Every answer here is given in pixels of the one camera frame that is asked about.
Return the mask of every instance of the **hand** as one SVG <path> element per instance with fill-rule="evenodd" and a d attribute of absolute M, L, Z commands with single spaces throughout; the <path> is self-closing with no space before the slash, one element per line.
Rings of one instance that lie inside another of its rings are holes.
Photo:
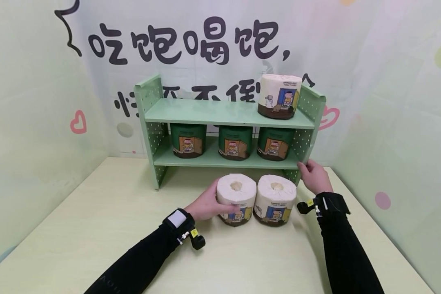
<path fill-rule="evenodd" d="M 308 160 L 306 165 L 298 162 L 297 167 L 301 170 L 304 185 L 312 193 L 319 195 L 322 192 L 333 192 L 328 173 L 320 164 Z"/>
<path fill-rule="evenodd" d="M 240 212 L 238 206 L 217 203 L 216 192 L 218 180 L 219 179 L 215 180 L 192 204 L 185 208 L 185 211 L 193 216 L 195 222 L 208 220 L 217 214 Z"/>

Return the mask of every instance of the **desk shelf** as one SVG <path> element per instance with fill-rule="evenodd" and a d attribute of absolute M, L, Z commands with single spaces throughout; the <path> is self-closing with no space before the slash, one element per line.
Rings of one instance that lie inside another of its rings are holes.
<path fill-rule="evenodd" d="M 136 84 L 134 93 L 155 189 L 160 188 L 168 167 L 281 169 L 297 185 L 301 174 L 296 163 L 306 162 L 310 156 L 326 102 L 325 96 L 302 85 L 294 117 L 275 120 L 258 114 L 257 103 L 162 98 L 159 75 Z M 205 153 L 188 159 L 173 154 L 168 123 L 294 128 L 296 132 L 288 158 L 283 161 L 258 156 L 255 139 L 248 159 L 227 160 L 218 153 L 218 137 L 207 137 Z"/>

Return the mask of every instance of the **black sleeve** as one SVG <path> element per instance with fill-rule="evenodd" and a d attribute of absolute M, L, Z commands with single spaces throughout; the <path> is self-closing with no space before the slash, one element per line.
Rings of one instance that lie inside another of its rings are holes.
<path fill-rule="evenodd" d="M 179 244 L 163 223 L 119 258 L 84 294 L 142 293 Z"/>
<path fill-rule="evenodd" d="M 345 213 L 324 213 L 322 229 L 328 278 L 334 294 L 384 293 L 369 258 Z"/>

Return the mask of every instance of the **toilet paper wrapper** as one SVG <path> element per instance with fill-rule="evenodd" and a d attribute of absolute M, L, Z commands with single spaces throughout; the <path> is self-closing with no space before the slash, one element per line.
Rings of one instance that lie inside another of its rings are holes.
<path fill-rule="evenodd" d="M 265 223 L 285 223 L 289 219 L 297 187 L 293 182 L 269 174 L 258 181 L 254 211 Z"/>
<path fill-rule="evenodd" d="M 260 99 L 258 103 L 268 109 L 272 109 L 276 105 L 283 105 L 283 108 L 291 105 L 295 108 L 301 86 L 301 77 L 264 74 L 261 77 Z"/>
<path fill-rule="evenodd" d="M 252 216 L 253 205 L 257 193 L 254 180 L 244 174 L 228 174 L 221 177 L 217 182 L 217 202 L 225 205 L 237 205 L 240 213 L 221 214 L 228 222 L 246 222 Z"/>

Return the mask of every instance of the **black wrist strap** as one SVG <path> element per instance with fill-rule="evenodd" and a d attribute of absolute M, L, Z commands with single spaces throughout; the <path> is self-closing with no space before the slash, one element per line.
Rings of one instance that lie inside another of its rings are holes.
<path fill-rule="evenodd" d="M 172 235 L 180 242 L 180 245 L 183 244 L 183 240 L 188 236 L 191 239 L 193 248 L 196 250 L 206 245 L 204 237 L 199 235 L 198 230 L 194 226 L 193 216 L 184 209 L 178 208 L 173 211 L 163 220 L 162 224 L 168 225 L 171 228 Z"/>
<path fill-rule="evenodd" d="M 332 213 L 351 214 L 343 196 L 331 192 L 322 192 L 314 199 L 300 202 L 297 204 L 297 208 L 301 214 L 308 214 L 315 209 L 317 217 Z"/>

